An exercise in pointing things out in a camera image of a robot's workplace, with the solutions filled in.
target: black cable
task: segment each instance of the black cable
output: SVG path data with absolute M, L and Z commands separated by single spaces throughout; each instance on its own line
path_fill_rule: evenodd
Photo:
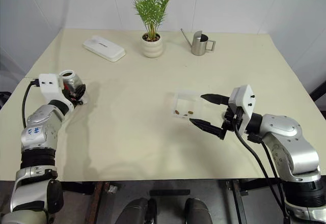
M 268 177 L 268 175 L 267 175 L 267 172 L 266 172 L 266 170 L 265 170 L 263 164 L 262 164 L 261 161 L 260 161 L 260 158 L 258 157 L 258 155 L 256 154 L 256 152 L 255 152 L 252 148 L 250 148 L 250 146 L 249 146 L 249 145 L 245 142 L 245 140 L 243 140 L 243 138 L 241 137 L 241 135 L 240 135 L 240 133 L 239 133 L 239 130 L 238 130 L 238 127 L 237 127 L 237 125 L 236 125 L 236 120 L 233 121 L 233 129 L 234 129 L 235 135 L 237 136 L 237 138 L 239 139 L 239 141 L 242 143 L 242 145 L 243 145 L 246 149 L 248 149 L 249 152 L 250 152 L 250 153 L 255 157 L 255 159 L 256 159 L 256 161 L 258 162 L 258 164 L 259 164 L 261 170 L 263 171 L 263 174 L 264 174 L 264 176 L 265 176 L 265 178 L 266 178 L 266 181 L 267 181 L 267 183 L 268 183 L 268 185 L 269 185 L 269 187 L 270 187 L 271 192 L 272 192 L 273 195 L 274 195 L 274 198 L 275 198 L 276 202 L 278 203 L 279 207 L 280 207 L 281 210 L 283 211 L 282 204 L 281 204 L 279 198 L 278 198 L 277 195 L 276 195 L 276 192 L 275 192 L 275 190 L 274 190 L 274 188 L 273 188 L 273 186 L 272 186 L 272 184 L 271 184 L 271 182 L 270 182 L 270 179 L 269 179 L 269 177 Z
M 25 120 L 25 104 L 26 104 L 26 99 L 27 99 L 27 95 L 29 94 L 29 91 L 30 91 L 31 86 L 33 86 L 33 85 L 36 85 L 37 87 L 39 87 L 40 86 L 39 80 L 38 79 L 35 79 L 35 80 L 32 80 L 30 82 L 30 84 L 26 88 L 26 91 L 25 91 L 25 94 L 24 94 L 24 98 L 22 100 L 21 117 L 22 117 L 22 124 L 23 124 L 24 128 L 26 128 L 26 120 Z
M 281 203 L 282 203 L 282 206 L 283 206 L 283 209 L 282 209 L 283 215 L 284 214 L 287 215 L 286 208 L 285 208 L 285 202 L 284 202 L 284 195 L 283 195 L 283 191 L 282 191 L 282 187 L 281 187 L 281 180 L 277 176 L 274 164 L 273 164 L 273 162 L 271 160 L 271 157 L 270 157 L 269 151 L 268 151 L 268 149 L 266 147 L 266 144 L 263 141 L 261 142 L 261 144 L 262 144 L 262 146 L 263 146 L 263 148 L 265 150 L 265 153 L 266 153 L 266 156 L 268 158 L 271 170 L 273 171 L 274 177 L 277 180 L 277 188 L 279 189 L 279 193 L 280 193 L 280 197 L 281 197 Z

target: potted plant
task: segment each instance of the potted plant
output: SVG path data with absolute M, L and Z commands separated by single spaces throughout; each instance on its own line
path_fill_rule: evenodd
M 142 36 L 143 54 L 156 58 L 163 52 L 162 36 L 157 33 L 166 16 L 165 10 L 170 0 L 134 0 L 134 7 L 141 17 L 146 33 Z

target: white wall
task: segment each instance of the white wall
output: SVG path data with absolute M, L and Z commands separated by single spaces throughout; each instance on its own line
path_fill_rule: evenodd
M 0 11 L 7 73 L 26 73 L 61 26 L 144 29 L 132 0 L 0 0 Z M 270 33 L 308 92 L 326 79 L 326 0 L 171 0 L 167 13 L 164 31 Z

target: beige tabletop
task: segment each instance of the beige tabletop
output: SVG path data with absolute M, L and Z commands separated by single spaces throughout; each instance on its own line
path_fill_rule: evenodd
M 65 69 L 86 83 L 90 103 L 77 107 L 59 132 L 60 180 L 263 177 L 232 132 L 222 141 L 171 113 L 180 89 L 230 96 L 245 84 L 255 92 L 256 113 L 287 115 L 301 124 L 326 174 L 326 121 L 269 35 L 208 34 L 216 40 L 215 52 L 197 57 L 181 32 L 162 32 L 165 51 L 149 59 L 140 53 L 141 34 L 66 29 L 54 39 L 0 110 L 0 180 L 14 180 L 19 169 L 20 109 L 29 81 Z M 111 63 L 85 50 L 82 43 L 92 35 L 121 45 L 126 56 Z M 44 102 L 40 89 L 31 88 L 26 116 Z M 221 126 L 225 109 L 204 102 L 199 119 Z M 250 145 L 271 175 L 261 146 Z

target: clear plastic container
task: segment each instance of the clear plastic container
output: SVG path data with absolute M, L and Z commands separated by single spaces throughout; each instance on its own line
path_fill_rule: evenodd
M 180 90 L 175 94 L 172 115 L 179 118 L 200 118 L 203 107 L 201 94 L 193 91 Z

